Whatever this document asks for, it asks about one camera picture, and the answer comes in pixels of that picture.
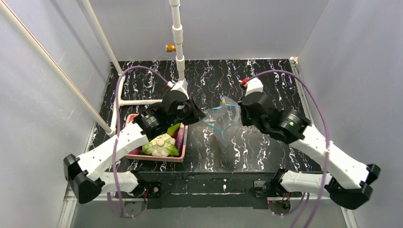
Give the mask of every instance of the black marble table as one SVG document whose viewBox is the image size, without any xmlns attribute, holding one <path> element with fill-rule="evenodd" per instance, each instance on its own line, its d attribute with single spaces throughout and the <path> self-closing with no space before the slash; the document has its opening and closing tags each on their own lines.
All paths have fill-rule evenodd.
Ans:
<svg viewBox="0 0 403 228">
<path fill-rule="evenodd" d="M 123 70 L 143 65 L 158 71 L 168 80 L 177 79 L 175 61 L 131 61 L 120 62 Z M 287 59 L 250 60 L 190 60 L 186 61 L 185 76 L 188 93 L 202 109 L 220 105 L 222 96 L 235 101 L 241 98 L 239 81 L 264 70 L 282 69 L 291 72 Z M 111 67 L 106 93 L 100 114 L 110 124 L 115 96 L 117 72 Z M 273 97 L 273 104 L 280 108 L 294 108 L 303 113 L 301 99 L 294 79 L 286 75 L 262 76 L 264 92 Z M 123 99 L 161 99 L 167 92 L 164 83 L 155 75 L 144 70 L 129 72 L 126 76 Z M 121 108 L 122 127 L 126 117 L 145 109 L 144 106 Z M 108 136 L 96 126 L 90 150 L 97 147 Z M 261 134 L 255 127 L 241 127 L 232 143 L 223 148 L 203 122 L 189 126 L 186 154 L 183 163 L 136 161 L 123 158 L 119 171 L 140 170 L 153 172 L 276 172 L 279 168 L 293 171 L 321 171 L 320 166 L 298 150 L 269 136 Z"/>
</svg>

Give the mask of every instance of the white wall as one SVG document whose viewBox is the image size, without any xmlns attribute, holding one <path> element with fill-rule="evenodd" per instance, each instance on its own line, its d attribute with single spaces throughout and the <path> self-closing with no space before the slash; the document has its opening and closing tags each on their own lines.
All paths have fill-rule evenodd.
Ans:
<svg viewBox="0 0 403 228">
<path fill-rule="evenodd" d="M 78 4 L 7 0 L 98 108 L 109 63 Z M 93 119 L 0 15 L 1 227 L 56 227 L 63 158 L 84 152 Z"/>
<path fill-rule="evenodd" d="M 401 0 L 330 0 L 299 56 L 331 139 L 382 169 L 372 198 L 354 212 L 359 227 L 403 226 L 402 41 Z"/>
<path fill-rule="evenodd" d="M 328 0 L 183 0 L 186 59 L 297 56 Z M 168 0 L 92 0 L 119 61 L 174 59 Z"/>
</svg>

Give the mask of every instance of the plastic bag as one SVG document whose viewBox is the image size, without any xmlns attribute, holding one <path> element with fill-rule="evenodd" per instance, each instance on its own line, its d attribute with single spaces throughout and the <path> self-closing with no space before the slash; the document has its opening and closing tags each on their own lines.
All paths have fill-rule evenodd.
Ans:
<svg viewBox="0 0 403 228">
<path fill-rule="evenodd" d="M 211 128 L 224 147 L 227 147 L 242 125 L 238 103 L 225 96 L 219 107 L 207 109 L 204 113 L 204 123 Z"/>
</svg>

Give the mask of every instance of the plastic tray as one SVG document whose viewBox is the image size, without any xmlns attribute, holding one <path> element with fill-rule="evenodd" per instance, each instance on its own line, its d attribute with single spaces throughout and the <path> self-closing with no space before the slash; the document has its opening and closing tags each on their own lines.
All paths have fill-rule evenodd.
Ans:
<svg viewBox="0 0 403 228">
<path fill-rule="evenodd" d="M 126 125 L 128 125 L 136 116 L 137 116 L 137 114 L 128 115 L 127 120 L 126 120 Z M 135 160 L 148 160 L 148 161 L 159 161 L 159 162 L 183 162 L 183 159 L 185 157 L 185 151 L 186 151 L 187 137 L 188 137 L 188 126 L 185 125 L 185 136 L 183 137 L 182 152 L 179 157 L 156 157 L 156 156 L 151 156 L 151 155 L 139 155 L 139 154 L 130 154 L 130 153 L 128 153 L 125 157 L 128 159 L 135 159 Z"/>
</svg>

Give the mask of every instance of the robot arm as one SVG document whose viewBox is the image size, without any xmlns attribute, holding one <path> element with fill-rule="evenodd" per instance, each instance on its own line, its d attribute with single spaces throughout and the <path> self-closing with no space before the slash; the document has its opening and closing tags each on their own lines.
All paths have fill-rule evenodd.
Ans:
<svg viewBox="0 0 403 228">
<path fill-rule="evenodd" d="M 161 103 L 150 105 L 120 131 L 116 160 L 166 133 L 172 125 L 190 125 L 204 117 L 204 113 L 187 94 L 185 82 L 179 81 L 163 97 Z M 116 191 L 113 173 L 105 172 L 112 165 L 112 151 L 116 140 L 115 135 L 87 153 L 77 157 L 70 154 L 63 160 L 65 178 L 79 203 L 90 202 L 100 193 Z M 141 182 L 130 171 L 118 173 L 118 179 L 121 191 L 129 193 Z"/>
<path fill-rule="evenodd" d="M 296 110 L 279 110 L 272 99 L 263 93 L 260 80 L 254 78 L 246 85 L 246 93 L 239 102 L 242 124 L 254 125 L 271 138 L 289 144 L 308 155 L 319 165 L 324 165 L 325 138 L 309 119 Z M 378 178 L 380 168 L 375 164 L 363 164 L 330 144 L 329 173 L 326 175 L 325 196 L 340 206 L 356 209 L 369 200 L 369 186 Z M 276 192 L 319 192 L 322 174 L 296 173 L 280 169 L 275 177 L 262 188 L 267 194 Z"/>
</svg>

